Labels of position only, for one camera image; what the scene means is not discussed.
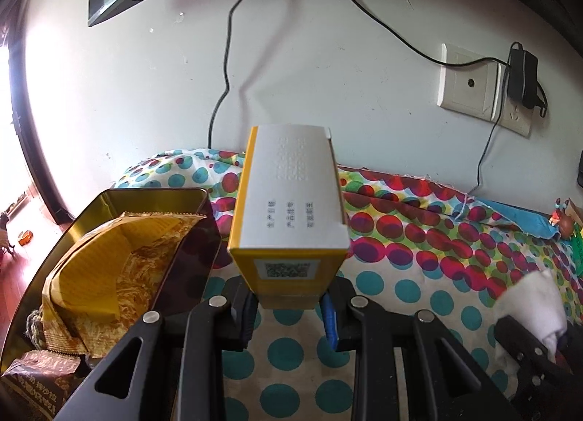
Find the yellow medicine box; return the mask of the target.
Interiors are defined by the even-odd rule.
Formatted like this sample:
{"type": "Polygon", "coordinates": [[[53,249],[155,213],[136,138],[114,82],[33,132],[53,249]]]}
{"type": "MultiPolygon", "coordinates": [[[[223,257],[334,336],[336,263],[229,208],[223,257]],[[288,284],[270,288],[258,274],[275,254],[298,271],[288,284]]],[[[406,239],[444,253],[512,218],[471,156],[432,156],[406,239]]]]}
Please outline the yellow medicine box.
{"type": "Polygon", "coordinates": [[[227,249],[262,307],[314,308],[350,243],[330,131],[254,127],[227,249]]]}

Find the yellow snack bag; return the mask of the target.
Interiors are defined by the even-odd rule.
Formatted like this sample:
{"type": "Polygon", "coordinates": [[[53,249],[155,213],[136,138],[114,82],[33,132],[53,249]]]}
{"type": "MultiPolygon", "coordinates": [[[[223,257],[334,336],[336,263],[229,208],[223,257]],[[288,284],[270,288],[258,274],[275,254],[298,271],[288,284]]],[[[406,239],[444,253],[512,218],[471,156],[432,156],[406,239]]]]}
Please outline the yellow snack bag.
{"type": "Polygon", "coordinates": [[[53,352],[103,358],[153,305],[199,214],[124,213],[81,237],[46,277],[43,329],[53,352]]]}

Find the camouflage sock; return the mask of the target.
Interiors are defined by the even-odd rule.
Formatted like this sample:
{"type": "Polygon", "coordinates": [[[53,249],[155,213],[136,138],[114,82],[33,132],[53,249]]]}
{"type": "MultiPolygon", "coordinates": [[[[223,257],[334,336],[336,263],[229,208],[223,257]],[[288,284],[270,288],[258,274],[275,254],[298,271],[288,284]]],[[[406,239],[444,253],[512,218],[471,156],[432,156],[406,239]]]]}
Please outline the camouflage sock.
{"type": "Polygon", "coordinates": [[[43,313],[40,309],[32,311],[26,320],[26,337],[36,350],[46,350],[46,338],[43,329],[43,313]]]}

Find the brown chocolate bag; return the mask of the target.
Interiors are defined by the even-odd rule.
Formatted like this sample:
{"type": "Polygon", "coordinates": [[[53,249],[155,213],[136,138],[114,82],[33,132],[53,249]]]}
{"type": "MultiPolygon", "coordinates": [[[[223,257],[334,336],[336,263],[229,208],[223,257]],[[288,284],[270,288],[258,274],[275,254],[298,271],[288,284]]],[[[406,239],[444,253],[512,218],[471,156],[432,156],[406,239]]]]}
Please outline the brown chocolate bag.
{"type": "Polygon", "coordinates": [[[91,372],[84,357],[32,350],[12,361],[1,386],[26,420],[53,420],[91,372]]]}

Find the gold rectangular tin tray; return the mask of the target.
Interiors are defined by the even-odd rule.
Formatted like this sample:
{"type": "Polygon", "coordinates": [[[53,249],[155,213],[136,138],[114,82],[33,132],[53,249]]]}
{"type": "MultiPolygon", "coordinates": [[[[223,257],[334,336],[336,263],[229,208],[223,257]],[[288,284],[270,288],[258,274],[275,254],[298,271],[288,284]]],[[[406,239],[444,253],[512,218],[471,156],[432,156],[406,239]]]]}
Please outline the gold rectangular tin tray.
{"type": "Polygon", "coordinates": [[[36,270],[3,345],[1,368],[36,349],[102,358],[146,311],[171,315],[201,301],[221,237],[203,189],[102,192],[36,270]]]}

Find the polka dot bed sheet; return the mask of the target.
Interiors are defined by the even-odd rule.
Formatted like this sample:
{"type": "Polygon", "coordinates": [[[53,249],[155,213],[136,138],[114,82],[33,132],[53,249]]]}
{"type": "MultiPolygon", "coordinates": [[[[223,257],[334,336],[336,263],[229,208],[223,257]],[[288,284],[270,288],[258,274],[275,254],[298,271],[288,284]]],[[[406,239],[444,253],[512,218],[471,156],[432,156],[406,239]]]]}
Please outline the polka dot bed sheet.
{"type": "MultiPolygon", "coordinates": [[[[548,270],[567,318],[581,320],[582,281],[566,242],[523,233],[427,179],[348,167],[339,177],[352,241],[340,275],[389,311],[434,311],[506,396],[518,381],[495,354],[498,297],[548,270]]],[[[224,353],[222,365],[230,420],[350,416],[355,357],[332,351],[318,309],[260,309],[248,348],[224,353]]]]}

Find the small snail toy figure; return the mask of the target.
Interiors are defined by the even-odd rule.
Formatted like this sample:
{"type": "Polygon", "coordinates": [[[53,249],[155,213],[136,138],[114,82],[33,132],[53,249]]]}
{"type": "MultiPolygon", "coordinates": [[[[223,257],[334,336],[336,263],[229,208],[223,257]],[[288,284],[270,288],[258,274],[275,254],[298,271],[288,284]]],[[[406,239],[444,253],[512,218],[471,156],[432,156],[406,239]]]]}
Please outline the small snail toy figure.
{"type": "Polygon", "coordinates": [[[582,219],[579,210],[570,199],[562,201],[557,198],[554,204],[554,212],[549,218],[549,223],[556,227],[563,239],[571,239],[582,230],[582,219]]]}

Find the black webcam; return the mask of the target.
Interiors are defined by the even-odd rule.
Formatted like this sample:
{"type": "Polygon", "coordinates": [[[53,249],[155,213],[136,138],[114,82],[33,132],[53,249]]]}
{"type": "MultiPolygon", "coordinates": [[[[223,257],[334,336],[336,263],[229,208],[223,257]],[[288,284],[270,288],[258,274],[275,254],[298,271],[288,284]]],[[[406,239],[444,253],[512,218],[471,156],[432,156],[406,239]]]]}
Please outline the black webcam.
{"type": "Polygon", "coordinates": [[[580,162],[578,165],[577,184],[579,187],[583,188],[583,163],[582,162],[580,162]]]}

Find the black power adapter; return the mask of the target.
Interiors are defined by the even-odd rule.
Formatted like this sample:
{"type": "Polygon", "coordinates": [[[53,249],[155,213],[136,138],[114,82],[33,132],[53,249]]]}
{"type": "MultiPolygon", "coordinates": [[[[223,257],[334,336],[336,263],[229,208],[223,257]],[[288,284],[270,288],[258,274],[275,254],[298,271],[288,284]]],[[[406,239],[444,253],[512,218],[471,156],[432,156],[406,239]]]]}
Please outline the black power adapter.
{"type": "Polygon", "coordinates": [[[511,47],[508,60],[507,96],[528,110],[539,109],[540,118],[547,117],[548,102],[537,78],[539,60],[522,44],[511,47]]]}

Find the white wall socket plate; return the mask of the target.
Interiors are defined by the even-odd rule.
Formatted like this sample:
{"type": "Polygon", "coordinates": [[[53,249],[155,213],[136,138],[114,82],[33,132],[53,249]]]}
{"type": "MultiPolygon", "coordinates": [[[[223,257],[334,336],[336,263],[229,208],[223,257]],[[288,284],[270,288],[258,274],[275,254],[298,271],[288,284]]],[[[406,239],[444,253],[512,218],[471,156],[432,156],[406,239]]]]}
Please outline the white wall socket plate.
{"type": "Polygon", "coordinates": [[[503,99],[504,67],[498,63],[471,67],[442,67],[437,105],[443,109],[498,125],[527,138],[533,110],[510,98],[503,99]]]}

